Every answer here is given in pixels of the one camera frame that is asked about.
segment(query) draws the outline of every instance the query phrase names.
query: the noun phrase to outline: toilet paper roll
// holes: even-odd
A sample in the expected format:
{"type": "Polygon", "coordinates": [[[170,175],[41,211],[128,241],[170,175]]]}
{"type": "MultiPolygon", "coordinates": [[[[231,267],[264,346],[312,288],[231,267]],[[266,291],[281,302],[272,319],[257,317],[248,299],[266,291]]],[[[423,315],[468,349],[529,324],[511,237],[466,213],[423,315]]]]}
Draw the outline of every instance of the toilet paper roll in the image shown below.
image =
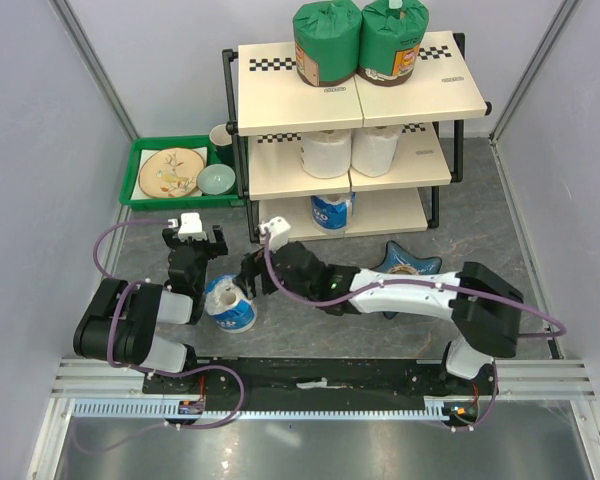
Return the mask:
{"type": "Polygon", "coordinates": [[[207,285],[204,310],[225,332],[246,332],[256,321],[256,309],[233,283],[234,277],[235,275],[222,275],[207,285]]]}
{"type": "Polygon", "coordinates": [[[311,197],[313,223],[321,232],[343,232],[351,224],[355,193],[311,197]]]}
{"type": "Polygon", "coordinates": [[[351,130],[302,134],[302,167],[316,178],[344,175],[351,166],[351,130]]]}
{"type": "Polygon", "coordinates": [[[359,128],[353,134],[351,165],[369,177],[379,177],[391,169],[402,128],[359,128]]]}

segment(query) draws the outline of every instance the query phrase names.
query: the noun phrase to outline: orange sticker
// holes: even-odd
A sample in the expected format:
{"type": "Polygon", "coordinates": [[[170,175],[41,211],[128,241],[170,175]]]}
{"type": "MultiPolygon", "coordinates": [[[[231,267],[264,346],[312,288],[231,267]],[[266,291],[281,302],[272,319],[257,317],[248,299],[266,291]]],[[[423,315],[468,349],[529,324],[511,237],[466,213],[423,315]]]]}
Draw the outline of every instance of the orange sticker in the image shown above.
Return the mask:
{"type": "Polygon", "coordinates": [[[402,76],[410,73],[413,70],[413,67],[416,63],[416,58],[418,57],[418,50],[420,49],[420,44],[416,45],[413,48],[409,48],[407,50],[400,50],[396,52],[396,57],[393,61],[393,70],[391,75],[394,76],[402,76]]]}

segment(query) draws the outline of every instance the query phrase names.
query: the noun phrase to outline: checkered pattern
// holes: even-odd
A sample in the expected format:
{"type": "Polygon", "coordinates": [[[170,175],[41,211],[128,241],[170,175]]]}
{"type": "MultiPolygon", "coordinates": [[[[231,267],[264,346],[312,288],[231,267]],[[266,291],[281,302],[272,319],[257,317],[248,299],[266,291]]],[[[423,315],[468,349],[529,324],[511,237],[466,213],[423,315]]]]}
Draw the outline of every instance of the checkered pattern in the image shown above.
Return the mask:
{"type": "Polygon", "coordinates": [[[260,135],[258,137],[258,143],[273,143],[273,142],[293,142],[294,140],[300,140],[299,133],[275,133],[268,135],[260,135]]]}
{"type": "Polygon", "coordinates": [[[296,61],[291,57],[274,58],[269,60],[268,58],[262,58],[260,60],[252,58],[249,60],[249,71],[256,72],[258,70],[262,72],[268,72],[269,70],[293,70],[296,66],[296,61]]]}
{"type": "Polygon", "coordinates": [[[416,133],[416,132],[426,132],[427,129],[424,126],[424,123],[409,123],[402,127],[402,133],[416,133]]]}
{"type": "Polygon", "coordinates": [[[418,50],[418,56],[422,60],[438,59],[442,57],[452,57],[451,52],[449,51],[449,47],[447,45],[443,45],[440,48],[438,47],[430,47],[430,48],[421,48],[418,50]]]}

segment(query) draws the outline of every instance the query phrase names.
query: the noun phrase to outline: wooden shelf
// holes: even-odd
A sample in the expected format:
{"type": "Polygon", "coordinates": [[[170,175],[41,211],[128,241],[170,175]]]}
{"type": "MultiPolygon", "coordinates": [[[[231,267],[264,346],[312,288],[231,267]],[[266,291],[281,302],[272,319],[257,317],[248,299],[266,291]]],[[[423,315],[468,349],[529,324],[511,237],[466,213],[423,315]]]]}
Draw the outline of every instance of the wooden shelf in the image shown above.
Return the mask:
{"type": "Polygon", "coordinates": [[[291,224],[290,240],[361,237],[427,229],[427,219],[416,188],[358,193],[351,227],[344,233],[333,235],[321,232],[314,225],[309,197],[263,200],[259,205],[260,221],[277,215],[287,219],[291,224]]]}
{"type": "Polygon", "coordinates": [[[354,192],[427,187],[451,183],[449,167],[431,123],[408,124],[402,129],[391,170],[379,177],[367,177],[350,170],[354,192]]]}
{"type": "Polygon", "coordinates": [[[487,106],[452,32],[427,32],[418,56],[402,85],[379,87],[355,77],[365,127],[484,116],[487,106]]]}
{"type": "Polygon", "coordinates": [[[332,88],[304,83],[293,42],[238,47],[238,130],[242,136],[362,126],[353,78],[332,88]]]}
{"type": "Polygon", "coordinates": [[[351,227],[344,236],[422,232],[426,229],[427,219],[418,189],[381,190],[356,194],[351,227]]]}
{"type": "Polygon", "coordinates": [[[302,168],[298,134],[249,138],[249,195],[268,200],[351,191],[349,176],[320,179],[302,168]]]}
{"type": "Polygon", "coordinates": [[[263,200],[259,203],[260,222],[271,220],[278,215],[291,225],[289,240],[322,240],[342,238],[343,234],[328,235],[318,230],[311,219],[311,200],[309,197],[281,198],[263,200]]]}

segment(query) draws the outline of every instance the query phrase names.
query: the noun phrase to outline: green tray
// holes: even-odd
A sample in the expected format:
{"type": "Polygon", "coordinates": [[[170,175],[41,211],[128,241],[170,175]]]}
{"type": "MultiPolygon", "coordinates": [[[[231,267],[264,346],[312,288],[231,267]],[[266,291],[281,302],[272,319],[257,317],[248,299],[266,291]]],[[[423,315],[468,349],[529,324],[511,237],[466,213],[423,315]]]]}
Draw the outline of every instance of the green tray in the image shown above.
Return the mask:
{"type": "Polygon", "coordinates": [[[238,198],[237,187],[233,187],[227,195],[203,195],[201,197],[181,198],[151,198],[147,200],[131,200],[131,194],[138,177],[140,166],[140,153],[142,150],[164,150],[165,148],[201,148],[207,147],[207,165],[220,163],[213,150],[208,135],[195,135],[188,137],[147,137],[138,138],[131,146],[127,172],[122,182],[120,203],[128,205],[131,210],[171,210],[176,208],[217,208],[241,207],[244,200],[238,198]]]}

